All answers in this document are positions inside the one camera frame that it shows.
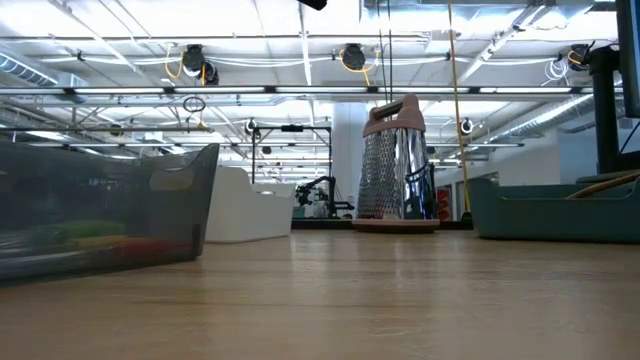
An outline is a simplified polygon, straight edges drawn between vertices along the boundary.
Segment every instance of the blue object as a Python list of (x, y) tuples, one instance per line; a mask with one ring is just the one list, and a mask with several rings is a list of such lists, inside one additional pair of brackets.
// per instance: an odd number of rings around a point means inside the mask
[(565, 199), (588, 186), (500, 187), (472, 179), (474, 228), (485, 239), (640, 243), (640, 182)]

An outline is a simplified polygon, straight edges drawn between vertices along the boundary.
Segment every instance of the wooden tabletop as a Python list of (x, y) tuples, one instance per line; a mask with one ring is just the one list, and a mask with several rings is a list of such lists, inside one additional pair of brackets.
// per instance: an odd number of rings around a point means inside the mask
[(638, 359), (640, 247), (299, 231), (0, 289), (0, 359)]

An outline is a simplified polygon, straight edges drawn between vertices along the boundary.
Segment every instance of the gray plastic container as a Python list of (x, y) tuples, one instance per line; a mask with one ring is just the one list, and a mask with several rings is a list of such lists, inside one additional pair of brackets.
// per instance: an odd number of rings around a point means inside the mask
[(0, 280), (202, 252), (218, 146), (118, 161), (0, 143)]

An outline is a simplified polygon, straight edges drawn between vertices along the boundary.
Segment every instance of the white wall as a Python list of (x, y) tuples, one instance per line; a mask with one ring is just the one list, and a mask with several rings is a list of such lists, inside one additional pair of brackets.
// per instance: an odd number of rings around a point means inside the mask
[(364, 103), (333, 105), (333, 176), (343, 201), (353, 201), (353, 206), (358, 203), (364, 153), (362, 131), (368, 118), (369, 112)]
[[(585, 123), (594, 121), (593, 113), (584, 115), (581, 120)], [(618, 128), (618, 142), (622, 147), (631, 133), (631, 129)], [(560, 154), (560, 180), (563, 184), (573, 184), (584, 176), (598, 173), (598, 150), (596, 145), (596, 129), (590, 128), (576, 134), (558, 133)], [(637, 131), (625, 152), (640, 150), (640, 131)]]
[[(500, 185), (549, 185), (560, 183), (560, 159), (557, 134), (549, 131), (543, 138), (523, 141), (521, 148), (498, 148), (489, 161), (467, 163), (469, 178), (497, 172)], [(436, 186), (463, 181), (462, 169), (438, 171)]]

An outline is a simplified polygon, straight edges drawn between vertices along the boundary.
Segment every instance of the yellow cable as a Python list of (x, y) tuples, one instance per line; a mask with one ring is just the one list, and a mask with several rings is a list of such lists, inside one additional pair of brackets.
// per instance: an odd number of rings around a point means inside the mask
[(164, 69), (167, 71), (167, 75), (169, 75), (170, 77), (172, 77), (174, 79), (177, 79), (177, 78), (180, 77), (180, 74), (182, 74), (182, 56), (184, 55), (184, 51), (180, 53), (180, 68), (178, 69), (178, 74), (174, 75), (169, 70), (169, 54), (171, 54), (171, 48), (172, 47), (173, 47), (172, 44), (169, 44), (169, 46), (167, 47), (167, 57), (165, 59)]
[(453, 99), (456, 106), (456, 128), (458, 130), (458, 143), (460, 144), (460, 159), (462, 160), (462, 174), (464, 176), (464, 204), (465, 211), (471, 209), (471, 200), (469, 200), (469, 177), (467, 173), (467, 160), (464, 156), (464, 144), (462, 142), (462, 129), (460, 124), (460, 105), (458, 103), (458, 72), (456, 69), (456, 50), (453, 44), (453, 0), (448, 0), (449, 8), (449, 43), (451, 45), (451, 67), (453, 70)]
[(361, 70), (352, 70), (349, 69), (347, 67), (347, 65), (344, 64), (344, 60), (342, 59), (342, 54), (344, 54), (344, 50), (340, 50), (340, 63), (342, 64), (342, 66), (349, 72), (355, 72), (355, 73), (363, 73), (364, 74), (364, 79), (367, 82), (367, 86), (371, 86), (371, 84), (369, 83), (369, 75), (367, 75), (367, 73), (369, 72), (369, 70), (373, 69), (374, 66), (376, 66), (376, 64), (378, 63), (378, 56), (380, 55), (380, 52), (376, 51), (376, 59), (373, 62), (373, 64), (371, 66), (369, 66), (366, 69), (361, 69)]

